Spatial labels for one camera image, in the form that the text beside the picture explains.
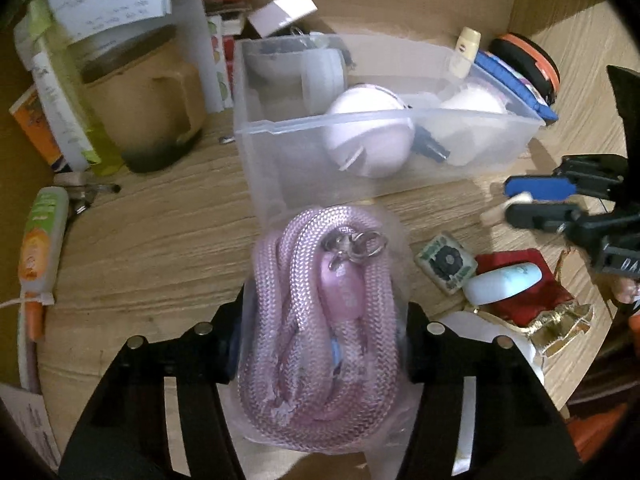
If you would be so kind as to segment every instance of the metal bolt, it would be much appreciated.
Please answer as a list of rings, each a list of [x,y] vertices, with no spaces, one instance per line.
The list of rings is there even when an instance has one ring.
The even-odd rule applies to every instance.
[[[201,321],[193,327],[193,331],[198,335],[210,334],[213,330],[213,325],[208,321]]]
[[[127,339],[127,346],[131,350],[135,350],[140,348],[145,343],[145,338],[141,335],[132,335],[129,339]]]
[[[427,332],[431,335],[442,335],[445,333],[445,328],[442,323],[429,323],[427,325]]]
[[[513,348],[513,339],[511,339],[507,335],[499,335],[497,338],[495,338],[495,341],[498,343],[498,346],[500,348],[504,348],[505,350]]]

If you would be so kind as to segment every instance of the orange box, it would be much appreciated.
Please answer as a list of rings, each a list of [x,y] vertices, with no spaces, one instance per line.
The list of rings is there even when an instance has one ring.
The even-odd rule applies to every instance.
[[[9,112],[53,171],[59,173],[68,168],[49,128],[35,85],[22,94]]]

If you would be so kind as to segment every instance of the clear plastic bag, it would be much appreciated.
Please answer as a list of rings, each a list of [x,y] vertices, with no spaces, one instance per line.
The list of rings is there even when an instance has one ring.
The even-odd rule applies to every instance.
[[[312,208],[261,237],[228,422],[306,452],[405,440],[420,395],[404,371],[411,261],[402,225],[375,206]]]

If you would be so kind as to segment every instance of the transparent plastic container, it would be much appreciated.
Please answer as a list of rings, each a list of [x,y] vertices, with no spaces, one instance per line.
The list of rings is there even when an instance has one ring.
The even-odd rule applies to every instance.
[[[339,78],[308,99],[309,50],[334,49],[344,61],[344,87],[374,84],[393,92],[407,108],[358,113],[310,113],[328,108],[340,93]],[[309,205],[329,206],[417,187],[503,171],[526,150],[544,123],[507,87],[475,65],[465,79],[449,69],[468,63],[453,50],[389,36],[284,36],[239,41],[234,57],[234,131],[255,213],[271,226]],[[441,108],[469,84],[485,86],[505,113]],[[384,178],[341,169],[327,150],[325,135],[336,124],[410,120],[420,135],[444,147],[436,161],[412,150],[395,173]],[[394,146],[382,146],[392,150]]]

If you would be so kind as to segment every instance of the brown mug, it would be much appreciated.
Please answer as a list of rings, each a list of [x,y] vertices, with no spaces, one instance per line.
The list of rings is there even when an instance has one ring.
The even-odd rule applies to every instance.
[[[173,26],[110,50],[82,70],[82,81],[135,173],[173,164],[200,137],[207,116],[200,76],[182,58]]]

